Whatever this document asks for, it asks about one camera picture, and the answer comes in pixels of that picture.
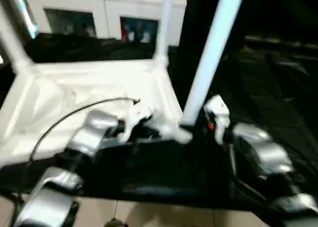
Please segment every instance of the black wire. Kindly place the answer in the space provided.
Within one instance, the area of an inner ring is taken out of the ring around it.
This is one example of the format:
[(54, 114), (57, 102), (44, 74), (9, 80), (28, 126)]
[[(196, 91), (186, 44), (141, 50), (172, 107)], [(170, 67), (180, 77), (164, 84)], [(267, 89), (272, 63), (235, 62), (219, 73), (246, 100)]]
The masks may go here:
[(128, 97), (117, 97), (117, 98), (112, 98), (112, 99), (104, 99), (104, 100), (100, 100), (100, 101), (97, 101), (97, 102), (94, 102), (92, 104), (88, 104), (88, 105), (85, 105), (81, 108), (78, 108), (70, 113), (68, 113), (67, 115), (63, 116), (61, 119), (59, 119), (57, 122), (55, 122), (41, 137), (40, 139), (38, 140), (38, 142), (36, 143), (36, 145), (34, 146), (30, 156), (29, 156), (29, 160), (23, 170), (23, 173), (22, 173), (22, 178), (21, 178), (21, 182), (20, 182), (20, 187), (18, 188), (17, 190), (17, 194), (18, 196), (14, 196), (12, 193), (9, 194), (9, 193), (3, 193), (3, 196), (4, 197), (7, 197), (7, 199), (11, 200), (14, 204), (14, 209), (12, 211), (12, 216), (11, 216), (11, 221), (10, 221), (10, 225), (9, 226), (13, 226), (14, 224), (14, 221), (20, 211), (20, 208), (21, 206), (24, 204), (24, 201), (23, 201), (23, 198), (22, 198), (22, 192), (24, 191), (24, 188), (25, 188), (25, 182), (26, 182), (26, 179), (27, 179), (27, 175), (28, 175), (28, 171), (32, 165), (32, 163), (34, 162), (34, 156), (36, 154), (36, 151), (38, 150), (41, 142), (47, 137), (47, 135), (58, 125), (60, 124), (61, 122), (63, 122), (65, 119), (67, 119), (68, 117), (72, 116), (73, 114), (77, 113), (77, 112), (80, 112), (84, 109), (87, 109), (87, 108), (90, 108), (94, 105), (97, 105), (97, 104), (101, 104), (101, 103), (106, 103), (106, 102), (110, 102), (110, 101), (116, 101), (116, 100), (128, 100), (128, 101), (133, 101), (134, 104), (138, 103), (139, 100), (136, 100), (136, 99), (133, 99), (133, 98), (128, 98)]
[(38, 142), (36, 143), (36, 145), (34, 146), (31, 154), (30, 154), (30, 157), (29, 157), (29, 160), (28, 160), (28, 163), (26, 164), (25, 168), (24, 168), (24, 172), (22, 174), (22, 179), (21, 179), (21, 183), (20, 183), (20, 188), (18, 189), (18, 194), (19, 196), (21, 196), (21, 193), (23, 192), (24, 190), (24, 187), (25, 187), (25, 181), (26, 181), (26, 178), (27, 178), (27, 174), (28, 174), (28, 170), (30, 168), (30, 166), (32, 165), (33, 161), (34, 161), (34, 156), (36, 154), (36, 151), (38, 150), (41, 142), (46, 138), (46, 136), (58, 125), (60, 124), (62, 121), (64, 121), (65, 119), (67, 119), (68, 117), (70, 117), (71, 115), (77, 113), (77, 112), (80, 112), (84, 109), (87, 109), (87, 108), (90, 108), (94, 105), (97, 105), (97, 104), (101, 104), (101, 103), (106, 103), (106, 102), (110, 102), (110, 101), (116, 101), (116, 100), (130, 100), (130, 101), (133, 101), (134, 104), (139, 102), (138, 100), (136, 99), (133, 99), (133, 98), (128, 98), (128, 97), (117, 97), (117, 98), (112, 98), (112, 99), (104, 99), (104, 100), (100, 100), (100, 101), (97, 101), (97, 102), (94, 102), (92, 104), (88, 104), (88, 105), (85, 105), (81, 108), (78, 108), (70, 113), (68, 113), (67, 115), (65, 115), (64, 117), (62, 117), (61, 119), (59, 119), (57, 122), (55, 122), (41, 137), (40, 139), (38, 140)]
[(239, 185), (241, 185), (241, 187), (244, 187), (246, 191), (252, 193), (255, 197), (257, 197), (262, 204), (266, 203), (267, 199), (265, 198), (265, 196), (260, 194), (258, 191), (256, 191), (253, 187), (248, 185), (246, 182), (238, 179), (237, 177), (234, 177), (233, 180)]

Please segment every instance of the floor tile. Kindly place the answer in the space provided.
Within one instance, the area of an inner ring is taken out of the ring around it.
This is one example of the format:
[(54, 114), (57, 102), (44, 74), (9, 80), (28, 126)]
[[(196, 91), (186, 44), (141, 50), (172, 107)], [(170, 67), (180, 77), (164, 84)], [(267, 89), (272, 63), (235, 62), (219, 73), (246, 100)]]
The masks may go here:
[(13, 210), (13, 203), (0, 197), (0, 227), (8, 225)]
[(80, 207), (74, 227), (103, 227), (114, 215), (115, 201), (78, 198)]
[(256, 215), (244, 211), (214, 211), (216, 227), (267, 227)]
[(175, 205), (119, 201), (115, 217), (129, 227), (213, 227), (213, 211)]

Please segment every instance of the white metal frame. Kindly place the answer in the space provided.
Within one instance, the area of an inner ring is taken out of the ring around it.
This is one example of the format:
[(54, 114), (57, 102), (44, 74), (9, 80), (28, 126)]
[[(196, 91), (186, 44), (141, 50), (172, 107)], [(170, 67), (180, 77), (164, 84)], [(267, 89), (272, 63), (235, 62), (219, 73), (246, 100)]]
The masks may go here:
[[(182, 111), (166, 71), (172, 1), (164, 2), (152, 60), (52, 64), (35, 64), (30, 60), (0, 6), (1, 40), (16, 73), (0, 110), (0, 163), (26, 161), (42, 133), (56, 120), (101, 99), (118, 96), (141, 99), (166, 119), (178, 123)], [(122, 116), (131, 105), (118, 101), (94, 108)], [(63, 150), (88, 111), (57, 126), (40, 145), (36, 157), (49, 157)]]
[(207, 96), (242, 0), (219, 0), (182, 122), (194, 125)]
[[(0, 36), (17, 74), (0, 110), (0, 163), (26, 160), (40, 135), (61, 115), (77, 108), (81, 103), (78, 103), (78, 99), (86, 103), (93, 102), (94, 100), (87, 100), (88, 88), (85, 88), (85, 85), (97, 87), (107, 82), (108, 89), (116, 84), (128, 85), (128, 89), (132, 90), (128, 95), (146, 100), (153, 104), (155, 109), (160, 110), (167, 119), (181, 122), (182, 112), (166, 71), (167, 36), (172, 1), (164, 2), (156, 53), (152, 60), (68, 64), (32, 63), (0, 6)], [(182, 118), (185, 124), (193, 125), (198, 116), (241, 1), (219, 0), (185, 107)], [(78, 89), (84, 89), (84, 91), (79, 92), (81, 95), (73, 97)], [(106, 93), (100, 95), (102, 98), (109, 97)], [(127, 108), (125, 105), (99, 108), (116, 113), (121, 108), (125, 110)], [(83, 118), (83, 114), (80, 117), (76, 116), (72, 122), (69, 121), (57, 128), (57, 131), (49, 135), (42, 143), (37, 157), (47, 157), (61, 151), (72, 135), (69, 127), (78, 127)]]

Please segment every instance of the white vertical pole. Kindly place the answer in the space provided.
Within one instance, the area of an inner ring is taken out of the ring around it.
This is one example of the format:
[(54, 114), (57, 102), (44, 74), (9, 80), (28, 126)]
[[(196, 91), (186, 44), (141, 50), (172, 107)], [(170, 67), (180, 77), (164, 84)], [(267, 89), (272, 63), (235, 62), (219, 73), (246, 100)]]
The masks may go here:
[(0, 40), (4, 49), (12, 62), (15, 73), (18, 73), (26, 64), (30, 64), (31, 60), (25, 53), (25, 50), (11, 24), (9, 18), (0, 3)]
[(194, 125), (210, 88), (242, 0), (219, 0), (201, 61), (189, 93), (182, 124)]
[(171, 13), (173, 8), (173, 0), (164, 0), (162, 7), (162, 17), (159, 22), (159, 31), (157, 35), (157, 45), (155, 58), (167, 59), (168, 55), (168, 30)]

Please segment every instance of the display case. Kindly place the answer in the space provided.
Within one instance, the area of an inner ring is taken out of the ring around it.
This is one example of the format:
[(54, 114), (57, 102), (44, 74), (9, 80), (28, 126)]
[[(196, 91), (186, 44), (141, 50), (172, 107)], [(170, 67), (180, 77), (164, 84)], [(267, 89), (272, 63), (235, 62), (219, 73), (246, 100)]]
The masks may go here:
[[(40, 32), (154, 43), (163, 0), (27, 0)], [(174, 0), (169, 45), (178, 46), (186, 0)]]
[(109, 37), (104, 0), (27, 0), (40, 32)]

